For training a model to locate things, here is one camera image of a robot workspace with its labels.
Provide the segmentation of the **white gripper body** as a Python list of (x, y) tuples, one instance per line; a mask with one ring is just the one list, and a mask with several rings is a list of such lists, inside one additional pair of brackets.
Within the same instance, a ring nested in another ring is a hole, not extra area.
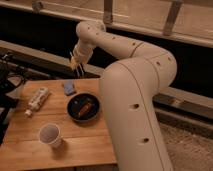
[(75, 70), (80, 64), (87, 64), (92, 55), (93, 49), (90, 46), (77, 44), (71, 53), (71, 69)]

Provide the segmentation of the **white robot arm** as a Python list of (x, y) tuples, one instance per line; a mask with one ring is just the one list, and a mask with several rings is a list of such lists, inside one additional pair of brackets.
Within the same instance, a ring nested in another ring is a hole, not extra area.
[(102, 110), (119, 171), (173, 171), (152, 99), (169, 87), (177, 73), (167, 50), (106, 31), (103, 23), (81, 21), (71, 67), (78, 74), (99, 47), (117, 61), (102, 73)]

